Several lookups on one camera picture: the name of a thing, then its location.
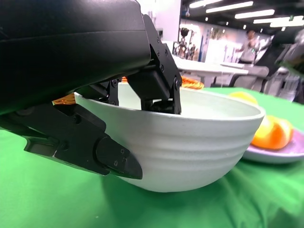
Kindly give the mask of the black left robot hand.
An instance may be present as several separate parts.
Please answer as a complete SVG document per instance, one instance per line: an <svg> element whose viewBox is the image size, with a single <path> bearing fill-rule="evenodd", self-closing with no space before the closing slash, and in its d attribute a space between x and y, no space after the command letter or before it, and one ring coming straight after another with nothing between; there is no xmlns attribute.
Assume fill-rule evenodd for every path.
<svg viewBox="0 0 304 228"><path fill-rule="evenodd" d="M182 79L135 0L3 0L0 3L0 127L25 151L101 175L140 180L135 156L71 93L118 105L127 77L145 111L180 114Z"/></svg>

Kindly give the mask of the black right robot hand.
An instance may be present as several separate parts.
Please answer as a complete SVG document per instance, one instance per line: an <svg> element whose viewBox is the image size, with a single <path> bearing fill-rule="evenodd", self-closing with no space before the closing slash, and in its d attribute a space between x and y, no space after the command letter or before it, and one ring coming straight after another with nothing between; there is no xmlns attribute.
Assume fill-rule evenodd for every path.
<svg viewBox="0 0 304 228"><path fill-rule="evenodd" d="M267 67L269 71L276 71L279 66L276 64L278 57L282 54L287 45L295 42L296 35L301 28L287 27L285 31L278 31L263 56L255 63L259 67Z"/></svg>

